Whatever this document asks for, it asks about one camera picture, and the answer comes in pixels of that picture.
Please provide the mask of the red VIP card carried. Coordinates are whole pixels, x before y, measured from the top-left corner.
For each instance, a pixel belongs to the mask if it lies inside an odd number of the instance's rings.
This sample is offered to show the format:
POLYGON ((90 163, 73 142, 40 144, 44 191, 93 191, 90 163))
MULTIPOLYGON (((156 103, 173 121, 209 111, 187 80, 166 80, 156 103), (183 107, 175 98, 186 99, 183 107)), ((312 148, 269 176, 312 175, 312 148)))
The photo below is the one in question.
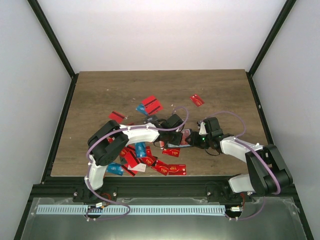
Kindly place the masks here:
POLYGON ((188 142, 186 141, 186 138, 191 134, 191 130, 190 129, 183 129, 181 131, 181 133, 182 133, 182 138, 181 138, 180 145, 183 147, 189 146, 188 142))

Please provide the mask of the black card holder wallet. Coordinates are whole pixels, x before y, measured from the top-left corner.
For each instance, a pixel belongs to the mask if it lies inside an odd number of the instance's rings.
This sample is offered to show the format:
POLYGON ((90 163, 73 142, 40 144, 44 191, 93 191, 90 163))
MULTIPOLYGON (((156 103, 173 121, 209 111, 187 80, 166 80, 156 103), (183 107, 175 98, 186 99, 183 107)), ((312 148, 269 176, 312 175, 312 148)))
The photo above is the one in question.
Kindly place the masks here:
POLYGON ((189 147, 192 147, 190 144, 187 143, 186 141, 186 138, 192 133, 192 129, 191 128, 187 128, 187 129, 183 129, 181 131, 182 133, 182 138, 181 138, 181 141, 180 141, 180 144, 179 145, 174 145, 174 144, 171 144, 171 143, 168 143, 166 146, 169 148, 169 149, 172 149, 172 148, 189 148, 189 147))

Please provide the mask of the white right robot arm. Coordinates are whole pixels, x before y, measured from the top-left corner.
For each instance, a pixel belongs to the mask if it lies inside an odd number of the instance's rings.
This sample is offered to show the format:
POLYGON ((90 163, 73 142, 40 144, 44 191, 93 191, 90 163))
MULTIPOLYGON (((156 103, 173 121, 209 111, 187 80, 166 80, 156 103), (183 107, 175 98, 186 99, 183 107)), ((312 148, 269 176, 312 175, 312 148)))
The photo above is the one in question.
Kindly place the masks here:
POLYGON ((249 143, 230 133, 224 133, 216 117, 207 118, 198 125, 199 131, 191 132, 186 138, 189 145, 204 150, 211 148, 247 165, 248 174, 231 177, 228 185, 222 188, 225 200, 232 202, 244 192, 262 197, 268 194, 278 195, 293 184, 293 177, 274 144, 249 143))

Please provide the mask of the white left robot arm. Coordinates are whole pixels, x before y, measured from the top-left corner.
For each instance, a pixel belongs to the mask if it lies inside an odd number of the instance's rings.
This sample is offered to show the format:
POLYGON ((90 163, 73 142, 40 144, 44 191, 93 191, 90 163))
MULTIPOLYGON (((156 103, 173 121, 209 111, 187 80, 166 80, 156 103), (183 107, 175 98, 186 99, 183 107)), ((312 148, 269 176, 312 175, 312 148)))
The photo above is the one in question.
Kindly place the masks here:
POLYGON ((87 142, 88 172, 84 177, 87 186, 84 195, 89 201, 97 202, 102 196, 103 178, 107 166, 114 162, 123 148, 142 142, 181 141, 178 131, 186 123, 177 114, 163 122, 153 121, 140 125, 123 125, 115 120, 108 121, 87 142))

